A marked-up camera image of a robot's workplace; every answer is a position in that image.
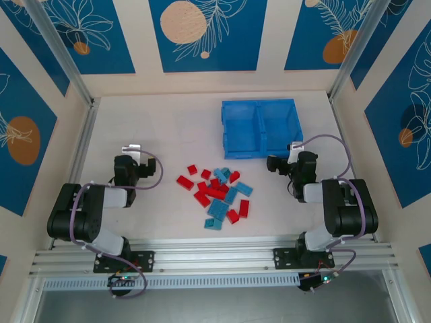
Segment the blue two-compartment plastic bin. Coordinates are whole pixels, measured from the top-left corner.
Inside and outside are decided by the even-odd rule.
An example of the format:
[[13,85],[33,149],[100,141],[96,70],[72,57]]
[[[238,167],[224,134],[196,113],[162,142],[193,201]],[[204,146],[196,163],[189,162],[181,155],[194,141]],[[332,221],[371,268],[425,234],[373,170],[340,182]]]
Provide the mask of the blue two-compartment plastic bin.
[[221,109],[226,159],[288,157],[304,135],[293,99],[229,100]]

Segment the aluminium table edge rail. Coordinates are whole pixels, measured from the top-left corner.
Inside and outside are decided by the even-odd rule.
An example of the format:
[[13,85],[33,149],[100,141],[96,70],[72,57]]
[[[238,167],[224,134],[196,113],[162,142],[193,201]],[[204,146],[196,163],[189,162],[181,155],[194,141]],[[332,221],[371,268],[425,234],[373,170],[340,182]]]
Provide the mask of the aluminium table edge rail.
[[332,108],[346,153],[347,167],[336,178],[326,180],[323,185],[325,225],[335,238],[347,240],[373,234],[378,229],[378,215],[365,180],[347,179],[349,171],[354,171],[352,153],[345,140],[339,114]]
[[87,111],[78,144],[73,155],[70,175],[66,183],[61,187],[53,210],[48,218],[46,229],[48,235],[52,238],[49,250],[54,248],[55,240],[63,240],[66,238],[66,241],[70,242],[70,208],[72,208],[76,193],[79,191],[79,181],[94,130],[100,101],[101,98],[93,99],[92,105]]

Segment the blue floral wall panel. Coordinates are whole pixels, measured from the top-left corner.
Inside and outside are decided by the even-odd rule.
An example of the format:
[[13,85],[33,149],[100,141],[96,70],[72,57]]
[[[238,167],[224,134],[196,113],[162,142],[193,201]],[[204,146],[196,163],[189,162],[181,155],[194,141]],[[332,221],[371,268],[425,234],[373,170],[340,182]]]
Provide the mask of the blue floral wall panel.
[[402,207],[431,193],[431,25],[365,109]]
[[431,97],[431,0],[411,0],[391,27],[377,27],[352,71],[350,93],[370,101],[395,75],[403,91]]
[[48,76],[65,97],[70,80],[51,52],[42,34],[33,22],[26,8],[19,1],[0,0],[0,8],[5,12],[24,42],[38,59]]
[[267,0],[148,0],[164,73],[256,71]]
[[135,73],[113,0],[46,0],[42,7],[82,75]]
[[284,69],[338,69],[374,0],[303,0]]
[[0,48],[0,207],[24,214],[56,122]]

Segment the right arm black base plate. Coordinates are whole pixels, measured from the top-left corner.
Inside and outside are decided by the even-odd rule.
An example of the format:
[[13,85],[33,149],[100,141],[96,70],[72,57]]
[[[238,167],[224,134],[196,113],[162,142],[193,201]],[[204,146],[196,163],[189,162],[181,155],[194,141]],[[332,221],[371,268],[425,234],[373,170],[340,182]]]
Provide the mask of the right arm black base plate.
[[295,248],[274,248],[273,259],[277,270],[318,269],[320,266],[334,268],[333,255],[330,252],[303,251]]

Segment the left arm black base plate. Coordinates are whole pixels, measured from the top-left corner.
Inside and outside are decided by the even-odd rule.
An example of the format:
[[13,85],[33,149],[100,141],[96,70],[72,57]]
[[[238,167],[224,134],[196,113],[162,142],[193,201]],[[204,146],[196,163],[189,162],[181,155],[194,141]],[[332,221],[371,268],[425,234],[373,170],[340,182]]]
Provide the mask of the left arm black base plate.
[[[153,271],[154,251],[131,251],[128,255],[122,254],[121,256],[133,263],[143,273],[151,273]],[[124,262],[102,256],[101,258],[96,257],[93,272],[98,274],[114,274],[117,272],[136,273],[136,270]]]

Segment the wide aluminium mounting rail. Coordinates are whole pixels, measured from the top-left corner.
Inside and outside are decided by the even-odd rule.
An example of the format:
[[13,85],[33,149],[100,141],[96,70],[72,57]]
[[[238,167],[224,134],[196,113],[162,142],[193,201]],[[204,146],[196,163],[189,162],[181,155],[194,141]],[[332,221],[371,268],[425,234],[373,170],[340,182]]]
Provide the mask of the wide aluminium mounting rail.
[[[155,253],[155,275],[236,274],[275,271],[273,249],[291,248],[295,236],[195,238],[195,239],[132,239],[132,250]],[[334,255],[341,267],[355,250],[357,257],[348,266],[350,271],[397,269],[399,264],[388,242],[360,238],[344,244],[345,252]],[[95,255],[87,250],[57,240],[50,250],[38,250],[30,267],[30,276],[91,277]]]

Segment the aluminium frame post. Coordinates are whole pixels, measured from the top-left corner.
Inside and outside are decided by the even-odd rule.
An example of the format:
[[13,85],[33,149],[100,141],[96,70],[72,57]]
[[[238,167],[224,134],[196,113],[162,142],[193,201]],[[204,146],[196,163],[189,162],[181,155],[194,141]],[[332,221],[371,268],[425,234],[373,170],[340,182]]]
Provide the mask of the aluminium frame post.
[[399,23],[409,0],[369,0],[366,3],[370,11],[365,15],[328,93],[330,102],[335,101],[345,83],[351,83],[355,91],[360,88]]
[[81,74],[76,64],[71,58],[66,46],[63,44],[63,41],[48,14],[45,12],[38,0],[22,1],[24,3],[24,7],[32,18],[32,21],[38,28],[45,42],[48,44],[48,47],[70,80],[70,83],[75,88],[78,96],[88,108],[91,108],[94,103],[94,99],[81,78]]

